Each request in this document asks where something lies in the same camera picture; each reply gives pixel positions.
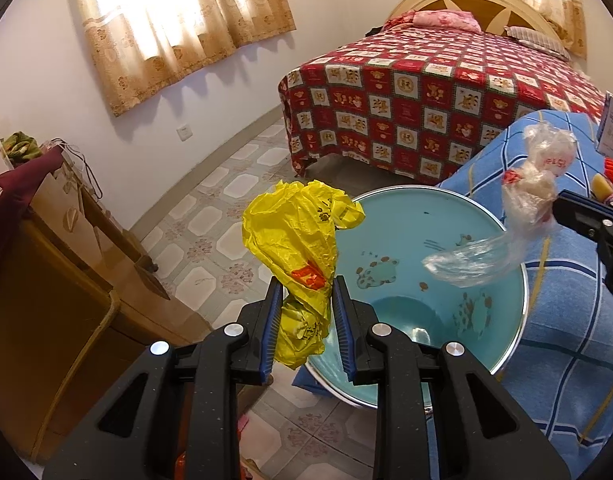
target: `wall socket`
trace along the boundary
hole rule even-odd
[[[190,126],[188,124],[184,124],[184,126],[180,126],[178,128],[178,135],[180,136],[182,142],[184,142],[185,140],[190,139],[190,137],[193,136],[193,131],[190,129]]]

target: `headboard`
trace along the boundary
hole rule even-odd
[[[522,0],[403,0],[389,18],[396,18],[407,10],[467,10],[480,23],[481,30],[504,36],[504,27],[527,27],[558,40],[549,23]]]

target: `baseboard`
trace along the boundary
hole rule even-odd
[[[213,173],[222,162],[233,155],[237,150],[250,142],[272,124],[282,118],[282,106],[277,106],[265,113],[262,117],[249,124],[242,131],[236,133],[222,146],[208,155],[195,168],[189,171],[175,186],[171,187],[158,200],[155,205],[142,215],[130,231],[139,240],[149,234],[160,221],[168,215],[191,189],[202,182],[208,175]]]

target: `silver screw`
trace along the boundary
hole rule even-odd
[[[455,357],[459,357],[464,353],[464,346],[461,343],[456,342],[448,343],[446,345],[446,351]]]
[[[244,332],[244,327],[238,323],[231,323],[224,327],[224,333],[230,337],[238,336],[242,332]]]
[[[375,335],[379,335],[382,337],[389,335],[393,331],[391,327],[388,326],[386,323],[376,323],[375,325],[373,325],[373,328],[371,330],[373,330],[373,333]]]
[[[169,344],[166,341],[156,341],[151,345],[151,354],[164,355],[169,351]]]

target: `blue blanket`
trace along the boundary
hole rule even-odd
[[[504,219],[501,176],[526,159],[524,128],[538,120],[572,130],[578,158],[558,188],[590,196],[603,173],[596,126],[585,114],[535,112],[513,123],[440,187],[464,194]],[[502,383],[577,478],[613,430],[613,297],[603,285],[595,244],[562,228],[526,258],[530,307],[523,339]]]

